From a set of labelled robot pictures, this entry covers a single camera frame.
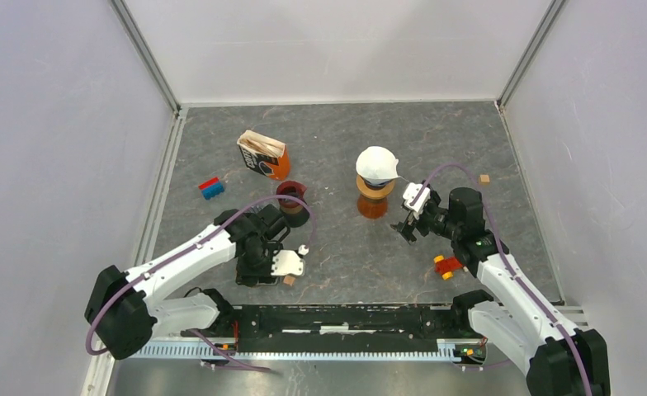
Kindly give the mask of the amber glass carafe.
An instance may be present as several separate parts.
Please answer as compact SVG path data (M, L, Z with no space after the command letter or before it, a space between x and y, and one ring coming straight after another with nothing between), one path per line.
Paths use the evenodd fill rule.
M367 196L359 195L357 209L367 219L378 219L386 214L388 210L388 199L386 197L371 199Z

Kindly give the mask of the blue glass dripper cone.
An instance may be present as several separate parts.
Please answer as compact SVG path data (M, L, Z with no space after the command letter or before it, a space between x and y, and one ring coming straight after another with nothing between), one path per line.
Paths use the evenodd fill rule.
M366 186L367 188L370 188L372 190L380 190L390 183L394 182L394 178L379 179L359 176L359 179L361 180L363 186Z

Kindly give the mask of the dark red cup carafe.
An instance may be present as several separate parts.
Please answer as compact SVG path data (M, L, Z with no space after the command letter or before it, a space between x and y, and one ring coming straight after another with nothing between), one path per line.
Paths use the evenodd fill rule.
M299 228L307 223L310 214L303 206L307 187L297 181L284 181L276 189L279 196L289 196L289 199L278 198L280 210L291 228Z

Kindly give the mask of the white paper coffee filter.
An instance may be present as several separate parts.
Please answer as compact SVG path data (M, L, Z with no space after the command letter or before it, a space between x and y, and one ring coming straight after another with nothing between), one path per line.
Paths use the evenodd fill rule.
M356 161L356 172L359 176L369 178L398 178L399 160L387 148L370 146L363 150Z

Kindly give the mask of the orange coffee filter box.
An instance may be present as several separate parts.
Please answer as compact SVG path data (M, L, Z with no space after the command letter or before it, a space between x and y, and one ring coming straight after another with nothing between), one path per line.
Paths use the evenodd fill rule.
M290 158L285 143L246 130L238 137L237 146L248 169L281 182L288 177Z

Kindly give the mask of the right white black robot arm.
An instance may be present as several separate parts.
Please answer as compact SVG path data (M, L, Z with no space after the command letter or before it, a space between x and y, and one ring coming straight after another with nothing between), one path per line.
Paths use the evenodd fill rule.
M433 233L451 243L454 257L484 290L453 299L452 330L491 341L523 374L532 395L608 395L607 343L595 329L581 329L527 278L501 241L482 194L451 190L447 207L429 186L408 184L402 195L406 220L394 225L408 243Z

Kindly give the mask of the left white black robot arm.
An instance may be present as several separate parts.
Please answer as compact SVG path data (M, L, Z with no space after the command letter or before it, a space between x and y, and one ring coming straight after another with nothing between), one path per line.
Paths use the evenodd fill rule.
M215 289L174 299L172 293L208 270L234 261L236 283L247 287L275 285L305 269L306 246L285 250L290 233L285 216L274 205L257 212L226 210L212 224L173 250L126 271L105 268L97 277L85 319L92 337L108 353L126 359L156 337L191 329L213 336L235 330L234 307Z

